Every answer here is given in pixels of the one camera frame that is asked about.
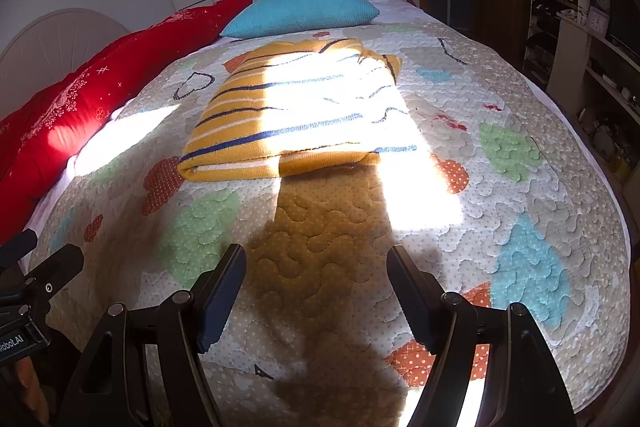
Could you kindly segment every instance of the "red cushion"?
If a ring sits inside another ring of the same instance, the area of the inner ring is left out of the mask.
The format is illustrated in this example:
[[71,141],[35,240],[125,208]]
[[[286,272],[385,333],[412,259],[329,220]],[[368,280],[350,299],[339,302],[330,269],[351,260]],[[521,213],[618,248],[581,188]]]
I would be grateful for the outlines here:
[[60,92],[86,68],[108,55],[132,35],[135,34],[127,34],[113,41],[82,64],[76,71],[72,71],[59,82],[38,91],[31,97],[29,102],[0,121],[0,151],[2,152],[0,156],[0,179],[15,160],[22,138],[31,130],[38,118],[46,112]]
[[81,73],[63,84],[22,140],[0,180],[2,213],[11,209],[13,214],[0,219],[0,244],[20,232],[38,200],[65,169],[66,161],[84,147],[115,109],[137,96],[169,64],[212,43],[251,2],[221,0],[212,6],[182,10],[126,36],[117,46],[108,46],[109,53],[92,58]]

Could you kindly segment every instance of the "heart pattern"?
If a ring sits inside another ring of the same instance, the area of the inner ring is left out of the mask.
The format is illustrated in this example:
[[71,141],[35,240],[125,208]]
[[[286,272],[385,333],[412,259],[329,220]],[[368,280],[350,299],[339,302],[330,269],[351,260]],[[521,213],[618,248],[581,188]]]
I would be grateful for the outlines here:
[[454,118],[451,118],[446,113],[438,113],[433,117],[433,120],[443,121],[450,129],[460,129],[460,131],[466,131],[466,125],[458,123]]
[[143,182],[147,192],[142,206],[143,216],[150,216],[160,210],[182,186],[184,179],[178,172],[178,163],[180,163],[180,156],[165,158],[151,167],[146,174]]
[[95,239],[95,236],[98,235],[98,230],[102,226],[102,214],[98,214],[95,216],[95,219],[90,222],[86,228],[84,229],[84,241],[86,243],[92,243]]
[[441,82],[450,82],[452,80],[452,76],[449,71],[430,70],[429,68],[415,68],[415,72],[425,80],[430,80],[434,84],[439,84]]
[[[489,283],[485,282],[464,294],[465,299],[474,306],[490,308]],[[429,353],[415,339],[393,351],[385,360],[402,376],[409,387],[422,387],[429,378],[435,356]],[[476,346],[471,380],[484,378],[489,358],[489,345]]]
[[244,59],[246,58],[246,56],[249,53],[251,53],[251,52],[243,53],[242,55],[238,55],[237,57],[234,57],[231,60],[226,61],[223,64],[223,66],[225,67],[226,72],[227,73],[233,73],[234,71],[236,71],[240,67],[240,64],[242,64],[244,62]]
[[462,165],[453,160],[441,160],[434,153],[431,153],[431,159],[447,183],[449,194],[458,194],[465,190],[469,184],[469,174]]
[[189,78],[180,84],[180,87],[174,92],[174,100],[182,100],[187,98],[191,93],[207,89],[211,84],[216,81],[216,77],[208,73],[198,73],[194,71],[190,74]]

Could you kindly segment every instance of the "bed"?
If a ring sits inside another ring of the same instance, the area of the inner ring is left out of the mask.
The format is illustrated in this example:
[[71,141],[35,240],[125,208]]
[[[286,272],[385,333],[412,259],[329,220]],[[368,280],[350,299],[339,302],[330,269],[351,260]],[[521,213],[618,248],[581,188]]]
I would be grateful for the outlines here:
[[[202,357],[229,425],[402,425],[431,367],[386,279],[401,243],[478,305],[517,295],[552,349],[575,410],[625,353],[630,246],[603,172],[558,108],[495,52],[397,0],[372,25],[220,39],[167,67],[72,158],[30,227],[31,267],[65,243],[84,271],[49,322],[82,347],[107,306],[158,304],[231,243],[248,277]],[[242,54],[273,41],[358,39],[403,61],[397,80],[447,190],[420,164],[185,182],[198,118]],[[463,409],[472,425],[486,346]],[[159,366],[149,351],[154,392]]]

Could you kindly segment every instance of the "folded sweater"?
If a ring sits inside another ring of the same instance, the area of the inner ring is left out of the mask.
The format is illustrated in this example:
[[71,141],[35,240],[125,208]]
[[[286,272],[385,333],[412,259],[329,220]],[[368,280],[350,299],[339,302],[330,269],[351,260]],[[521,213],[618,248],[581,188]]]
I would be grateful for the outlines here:
[[273,178],[415,151],[400,66],[354,39],[250,52],[201,115],[178,171],[198,182]]

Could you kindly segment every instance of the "clock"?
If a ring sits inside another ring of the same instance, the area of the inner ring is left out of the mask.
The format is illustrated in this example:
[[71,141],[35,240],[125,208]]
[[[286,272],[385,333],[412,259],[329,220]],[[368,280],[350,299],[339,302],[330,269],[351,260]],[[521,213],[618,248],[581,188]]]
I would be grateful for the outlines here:
[[609,13],[611,9],[611,0],[593,0],[592,4],[604,13]]
[[609,28],[609,15],[591,6],[587,17],[587,28],[604,38]]

